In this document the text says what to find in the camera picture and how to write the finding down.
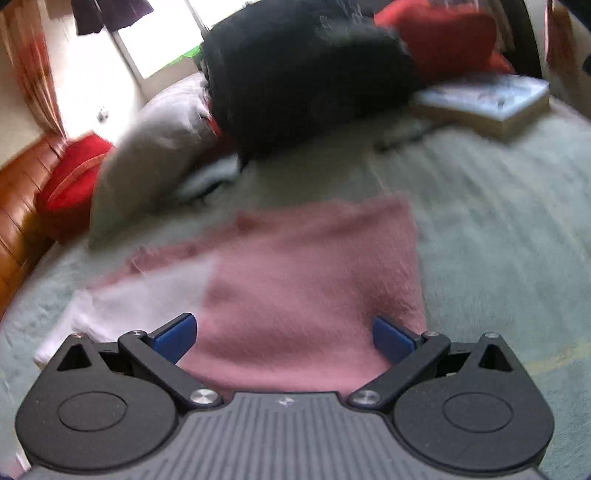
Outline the hanging laundry at window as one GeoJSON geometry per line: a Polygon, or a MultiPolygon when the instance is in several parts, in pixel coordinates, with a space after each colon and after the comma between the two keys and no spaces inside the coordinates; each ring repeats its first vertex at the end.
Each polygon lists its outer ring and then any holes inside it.
{"type": "Polygon", "coordinates": [[[117,32],[153,12],[146,0],[71,0],[78,36],[117,32]]]}

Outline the red quilt right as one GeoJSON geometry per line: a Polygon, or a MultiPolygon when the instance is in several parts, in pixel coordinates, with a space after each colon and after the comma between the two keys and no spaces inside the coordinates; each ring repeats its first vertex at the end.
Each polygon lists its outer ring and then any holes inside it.
{"type": "Polygon", "coordinates": [[[515,72],[497,49],[494,17],[474,6],[393,1],[377,12],[374,21],[399,33],[414,59],[417,76],[426,85],[475,73],[515,72]]]}

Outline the pink and white sweater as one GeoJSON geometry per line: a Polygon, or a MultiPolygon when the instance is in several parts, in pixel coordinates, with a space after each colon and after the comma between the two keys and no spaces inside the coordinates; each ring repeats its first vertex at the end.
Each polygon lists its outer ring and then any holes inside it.
{"type": "Polygon", "coordinates": [[[34,360],[72,333],[114,341],[190,313],[197,343],[180,366],[209,388],[349,394],[388,369],[375,317],[426,328],[416,242],[401,195],[245,213],[77,291],[34,360]]]}

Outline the red quilt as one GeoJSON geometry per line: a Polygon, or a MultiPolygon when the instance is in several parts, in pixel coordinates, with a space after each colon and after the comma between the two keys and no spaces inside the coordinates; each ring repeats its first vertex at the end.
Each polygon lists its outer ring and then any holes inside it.
{"type": "Polygon", "coordinates": [[[426,85],[475,73],[515,72],[497,49],[494,17],[474,6],[393,1],[377,12],[374,21],[399,33],[414,59],[417,76],[426,85]]]}
{"type": "Polygon", "coordinates": [[[94,132],[67,144],[35,197],[35,207],[50,238],[64,244],[88,230],[98,173],[113,148],[94,132]]]}

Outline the green plaid bed blanket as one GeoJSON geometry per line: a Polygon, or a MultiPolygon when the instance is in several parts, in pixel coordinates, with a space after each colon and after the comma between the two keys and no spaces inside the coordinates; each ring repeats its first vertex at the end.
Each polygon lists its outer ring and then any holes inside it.
{"type": "Polygon", "coordinates": [[[1,322],[1,468],[19,468],[16,410],[33,355],[73,293],[140,248],[197,237],[239,212],[406,192],[430,327],[454,340],[502,334],[555,415],[553,479],[590,472],[590,125],[561,103],[502,143],[405,114],[252,162],[203,204],[134,221],[99,250],[53,246],[1,322]]]}

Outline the red plaid curtain left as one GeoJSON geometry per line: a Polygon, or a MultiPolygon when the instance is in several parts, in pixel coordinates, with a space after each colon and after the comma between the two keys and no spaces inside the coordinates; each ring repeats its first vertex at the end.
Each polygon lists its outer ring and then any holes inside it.
{"type": "Polygon", "coordinates": [[[37,1],[11,1],[1,11],[1,39],[36,123],[62,139],[63,126],[37,1]]]}

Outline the grey green pillow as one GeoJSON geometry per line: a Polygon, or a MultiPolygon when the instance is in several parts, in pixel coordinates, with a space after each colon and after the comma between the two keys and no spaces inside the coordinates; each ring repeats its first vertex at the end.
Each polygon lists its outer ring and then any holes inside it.
{"type": "Polygon", "coordinates": [[[154,96],[100,166],[88,244],[97,247],[151,210],[217,141],[204,74],[154,96]]]}

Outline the black backpack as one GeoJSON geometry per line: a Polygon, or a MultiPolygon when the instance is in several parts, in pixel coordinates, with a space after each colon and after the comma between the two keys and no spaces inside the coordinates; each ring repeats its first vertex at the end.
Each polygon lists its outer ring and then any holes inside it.
{"type": "Polygon", "coordinates": [[[257,1],[202,43],[211,113],[243,164],[408,103],[406,43],[363,1],[257,1]]]}

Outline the red quilt left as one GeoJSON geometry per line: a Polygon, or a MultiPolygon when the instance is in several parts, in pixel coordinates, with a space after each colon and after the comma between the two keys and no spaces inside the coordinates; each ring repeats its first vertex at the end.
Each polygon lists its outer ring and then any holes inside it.
{"type": "Polygon", "coordinates": [[[113,148],[94,132],[67,144],[35,197],[35,207],[50,238],[64,244],[88,230],[98,173],[113,148]]]}

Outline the wooden headboard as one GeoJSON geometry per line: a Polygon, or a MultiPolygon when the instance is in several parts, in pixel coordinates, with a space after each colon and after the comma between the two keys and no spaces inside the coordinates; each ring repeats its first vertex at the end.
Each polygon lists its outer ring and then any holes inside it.
{"type": "Polygon", "coordinates": [[[47,134],[1,168],[0,309],[6,312],[27,277],[53,245],[35,208],[41,191],[58,165],[66,141],[47,134]]]}

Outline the blue white book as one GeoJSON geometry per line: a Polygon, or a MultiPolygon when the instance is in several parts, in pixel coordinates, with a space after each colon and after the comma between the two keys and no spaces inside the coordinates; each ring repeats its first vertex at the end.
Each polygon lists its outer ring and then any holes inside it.
{"type": "Polygon", "coordinates": [[[475,74],[417,92],[411,107],[434,120],[459,123],[505,140],[547,113],[550,86],[527,76],[475,74]]]}

